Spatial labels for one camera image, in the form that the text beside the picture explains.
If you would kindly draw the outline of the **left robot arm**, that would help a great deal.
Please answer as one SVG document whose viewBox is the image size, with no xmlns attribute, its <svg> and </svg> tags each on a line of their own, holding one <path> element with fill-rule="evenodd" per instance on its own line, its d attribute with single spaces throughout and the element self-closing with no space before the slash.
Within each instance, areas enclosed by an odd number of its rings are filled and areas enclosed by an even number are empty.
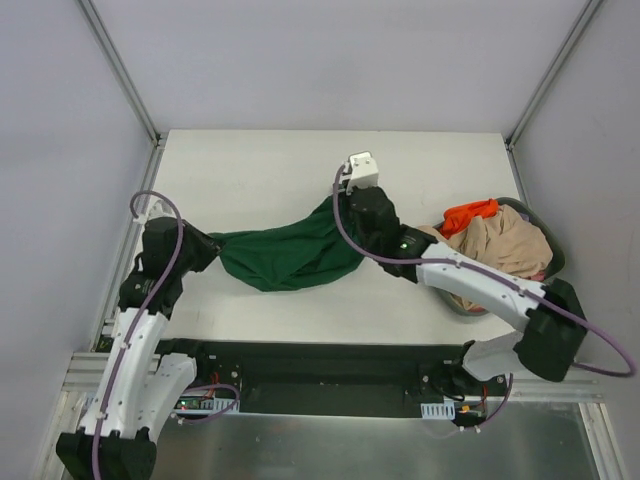
<svg viewBox="0 0 640 480">
<path fill-rule="evenodd" d="M 74 479 L 148 479 L 159 434 L 179 396 L 204 387 L 210 363 L 169 353 L 152 363 L 179 297 L 183 278 L 201 272 L 221 247 L 188 222 L 146 222 L 142 249 L 119 289 L 111 351 L 91 405 L 77 430 L 63 433 L 56 454 Z"/>
</svg>

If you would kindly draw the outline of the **green t shirt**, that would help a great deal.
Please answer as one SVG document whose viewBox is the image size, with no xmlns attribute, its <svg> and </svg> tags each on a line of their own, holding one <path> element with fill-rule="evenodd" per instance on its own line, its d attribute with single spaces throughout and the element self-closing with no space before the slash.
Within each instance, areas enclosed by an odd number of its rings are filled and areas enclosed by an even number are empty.
<svg viewBox="0 0 640 480">
<path fill-rule="evenodd" d="M 261 292 L 288 292 L 335 282 L 364 256 L 340 234 L 326 197 L 307 217 L 266 230 L 213 233 L 225 271 Z"/>
</svg>

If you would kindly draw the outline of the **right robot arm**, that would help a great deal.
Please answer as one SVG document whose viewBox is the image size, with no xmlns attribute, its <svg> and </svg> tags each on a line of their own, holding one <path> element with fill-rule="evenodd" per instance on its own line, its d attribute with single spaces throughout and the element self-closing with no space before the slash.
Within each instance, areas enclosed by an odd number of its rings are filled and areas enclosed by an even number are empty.
<svg viewBox="0 0 640 480">
<path fill-rule="evenodd" d="M 402 223 L 379 187 L 354 188 L 339 202 L 357 246 L 386 273 L 470 300 L 512 327 L 464 345 L 450 369 L 457 392 L 473 394 L 487 380 L 522 370 L 550 382 L 565 379 L 587 333 L 577 322 L 584 313 L 568 282 L 518 279 L 462 255 Z"/>
</svg>

